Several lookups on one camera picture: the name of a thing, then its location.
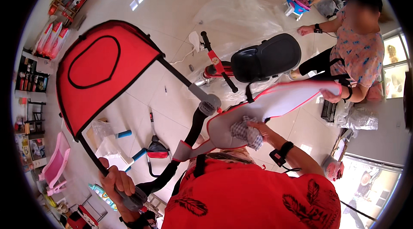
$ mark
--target black watch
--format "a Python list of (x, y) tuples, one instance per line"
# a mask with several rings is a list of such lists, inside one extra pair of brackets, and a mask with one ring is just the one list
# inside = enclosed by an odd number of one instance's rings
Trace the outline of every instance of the black watch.
[(314, 26), (315, 26), (315, 29), (314, 29), (315, 33), (317, 33), (317, 34), (322, 34), (323, 33), (323, 30), (321, 30), (321, 28), (320, 28), (320, 24), (315, 24)]
[(290, 141), (285, 142), (281, 149), (274, 149), (270, 153), (270, 157), (276, 164), (281, 167), (283, 164), (285, 164), (285, 157), (287, 156), (288, 151), (290, 151), (293, 148), (294, 144)]
[(146, 220), (146, 218), (142, 215), (140, 215), (140, 217), (132, 223), (125, 222), (122, 217), (120, 217), (119, 220), (130, 229), (143, 229), (145, 226), (150, 226), (148, 220)]

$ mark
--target hand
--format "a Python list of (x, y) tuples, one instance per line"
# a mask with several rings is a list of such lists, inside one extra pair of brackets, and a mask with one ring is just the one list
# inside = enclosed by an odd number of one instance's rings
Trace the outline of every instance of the hand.
[[(105, 166), (109, 167), (109, 161), (106, 158), (100, 157), (99, 161)], [(109, 168), (109, 174), (105, 177), (99, 172), (100, 183), (102, 188), (106, 191), (109, 198), (116, 204), (118, 209), (123, 206), (123, 197), (116, 192), (115, 186), (119, 191), (125, 192), (126, 195), (131, 196), (135, 193), (135, 185), (132, 178), (126, 172), (119, 171), (115, 165)]]
[(329, 102), (337, 103), (341, 100), (341, 94), (338, 96), (334, 95), (332, 92), (328, 91), (325, 88), (320, 89), (320, 93), (323, 94), (323, 98)]
[(314, 28), (312, 25), (303, 25), (297, 29), (299, 35), (304, 36), (306, 34), (311, 34), (314, 32)]
[(265, 143), (272, 145), (275, 149), (281, 149), (287, 142), (282, 136), (269, 128), (264, 122), (247, 122), (247, 126), (258, 129)]

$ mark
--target checkered cloth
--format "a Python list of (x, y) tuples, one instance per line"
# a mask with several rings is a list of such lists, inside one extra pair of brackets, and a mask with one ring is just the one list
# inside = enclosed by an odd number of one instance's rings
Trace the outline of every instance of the checkered cloth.
[(247, 143), (247, 146), (257, 151), (263, 144), (262, 135), (256, 128), (248, 127), (247, 121), (257, 122), (257, 118), (250, 118), (246, 115), (242, 121), (236, 122), (231, 126), (231, 136)]

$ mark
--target black crate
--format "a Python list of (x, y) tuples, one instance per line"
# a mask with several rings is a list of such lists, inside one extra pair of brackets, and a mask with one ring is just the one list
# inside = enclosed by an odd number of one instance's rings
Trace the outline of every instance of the black crate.
[(331, 103), (324, 98), (320, 98), (320, 104), (323, 104), (323, 110), (321, 111), (321, 118), (327, 122), (334, 122), (335, 109), (337, 103)]

